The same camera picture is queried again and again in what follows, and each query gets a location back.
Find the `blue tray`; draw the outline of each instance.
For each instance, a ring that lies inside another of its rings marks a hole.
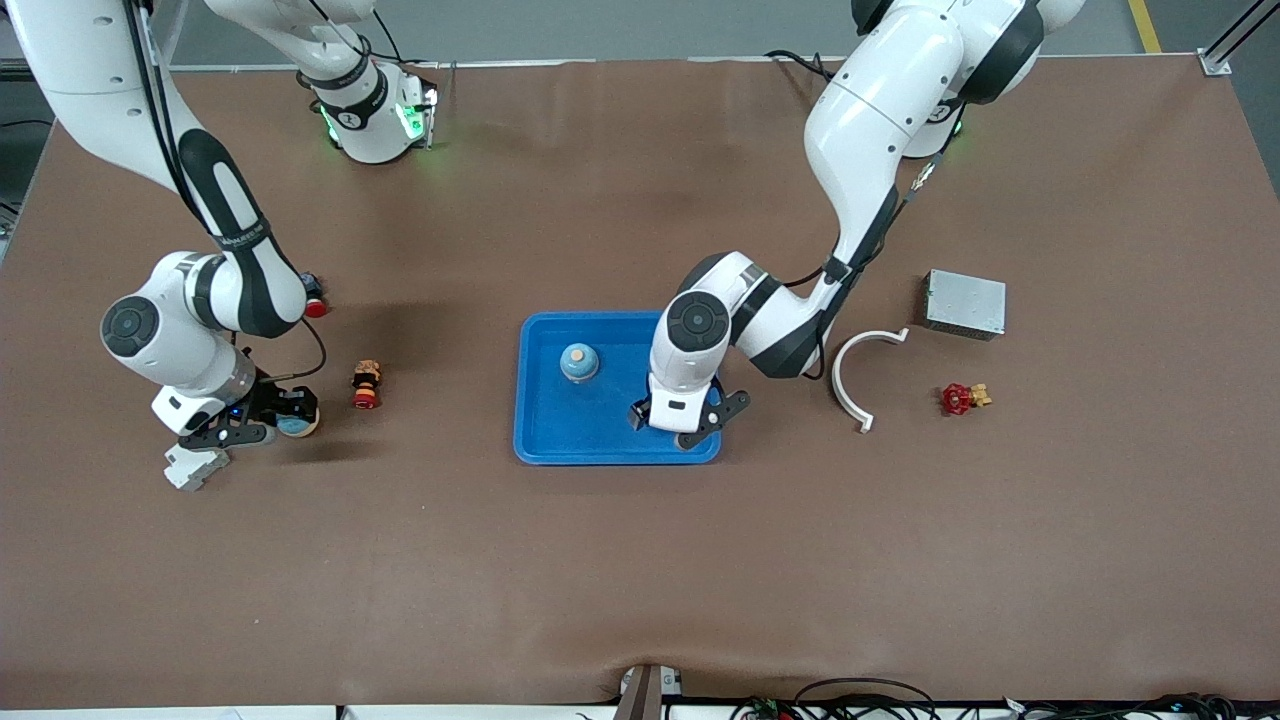
[[[631,404],[648,391],[649,346],[660,316],[657,310],[538,313],[525,320],[516,455],[530,465],[698,465],[716,457],[719,433],[686,452],[675,433],[627,423]],[[600,356],[600,369],[584,383],[559,369],[561,352],[575,342]]]

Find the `white curved bracket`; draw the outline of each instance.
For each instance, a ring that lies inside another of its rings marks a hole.
[[[849,413],[855,420],[861,423],[861,428],[858,430],[860,433],[865,433],[872,429],[872,423],[876,420],[876,416],[859,407],[858,404],[849,397],[849,393],[845,392],[845,382],[840,378],[840,366],[845,361],[845,354],[849,352],[850,347],[868,340],[879,340],[883,342],[892,342],[893,345],[902,345],[906,342],[906,331],[908,328],[902,328],[902,332],[900,333],[890,331],[869,331],[855,334],[845,341],[845,345],[840,346],[840,352],[836,354],[836,361],[831,365],[831,389],[836,391],[836,400],[840,401],[845,413]]]

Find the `red handwheel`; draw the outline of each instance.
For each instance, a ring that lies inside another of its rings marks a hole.
[[[973,407],[973,395],[960,383],[951,383],[942,389],[942,409],[950,415],[964,415]]]

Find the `metal box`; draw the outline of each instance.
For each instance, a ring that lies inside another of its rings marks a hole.
[[[924,327],[974,340],[1005,334],[1005,283],[929,270]]]

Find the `small figurine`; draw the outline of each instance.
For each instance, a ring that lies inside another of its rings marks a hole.
[[[361,360],[356,364],[356,378],[351,380],[351,387],[356,388],[356,396],[351,404],[361,410],[378,407],[378,386],[383,384],[383,366],[378,360]]]
[[[302,290],[307,293],[307,305],[302,310],[307,318],[324,318],[329,314],[329,304],[324,300],[324,286],[320,284],[320,278],[312,275],[311,273],[298,273],[298,279],[302,281]]]
[[[965,387],[960,383],[951,383],[942,389],[942,410],[948,415],[964,415],[973,407],[988,405],[991,405],[991,396],[987,395],[984,384]]]
[[[600,357],[589,345],[575,342],[561,352],[561,372],[575,383],[591,379],[599,368]]]

